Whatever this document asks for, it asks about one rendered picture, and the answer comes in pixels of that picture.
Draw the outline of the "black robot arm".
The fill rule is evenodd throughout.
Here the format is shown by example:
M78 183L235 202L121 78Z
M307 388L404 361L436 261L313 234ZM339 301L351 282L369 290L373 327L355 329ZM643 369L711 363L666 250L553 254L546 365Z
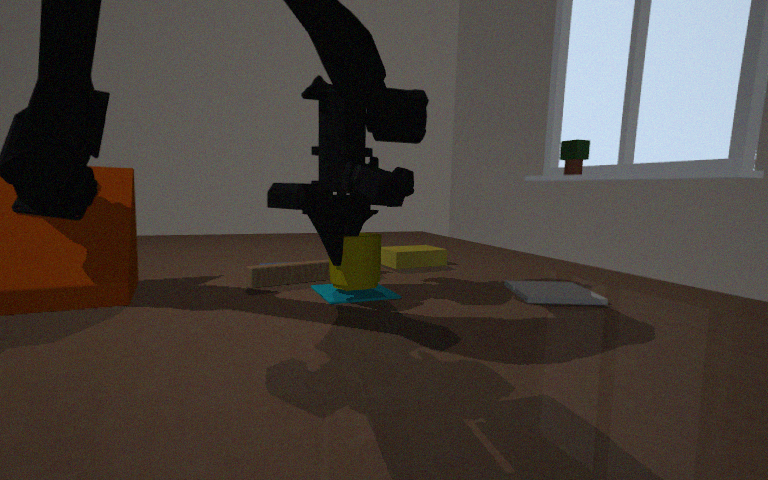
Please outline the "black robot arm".
M319 138L366 139L367 128L375 141L420 143L429 101L424 90L386 87L374 39L355 14L338 0L284 2L332 82L319 75L301 93L319 100ZM99 156L110 96L95 90L91 77L100 5L101 0L41 0L38 78L0 152L0 176L18 195L14 212L80 221L97 193L87 164L91 155ZM355 190L400 207L414 193L413 171L385 171L377 157L369 164L360 160L355 152L348 158L341 193Z

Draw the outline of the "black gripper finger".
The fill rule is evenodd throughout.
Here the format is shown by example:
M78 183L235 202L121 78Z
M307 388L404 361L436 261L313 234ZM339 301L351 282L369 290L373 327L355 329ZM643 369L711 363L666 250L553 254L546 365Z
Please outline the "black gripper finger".
M340 266L343 255L344 225L352 211L326 212L302 210L317 230L333 265Z
M359 236L363 224L379 210L347 210L352 211L352 215L344 225L344 236Z

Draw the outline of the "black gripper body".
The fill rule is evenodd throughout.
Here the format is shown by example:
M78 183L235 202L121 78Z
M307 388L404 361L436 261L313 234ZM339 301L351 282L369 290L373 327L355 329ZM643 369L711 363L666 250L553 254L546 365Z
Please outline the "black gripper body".
M382 205L357 191L347 195L340 192L341 179L352 153L372 157L373 149L365 148L366 140L354 137L321 137L312 155L319 156L319 181L312 184L273 183L268 191L268 208L340 212L370 210L370 205ZM333 195L337 192L337 195ZM400 207L396 204L382 205Z

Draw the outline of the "brown long bar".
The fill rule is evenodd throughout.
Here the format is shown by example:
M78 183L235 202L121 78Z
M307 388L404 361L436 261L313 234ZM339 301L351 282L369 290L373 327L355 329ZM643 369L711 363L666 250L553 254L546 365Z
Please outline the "brown long bar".
M329 279L329 259L246 267L246 286L250 288Z

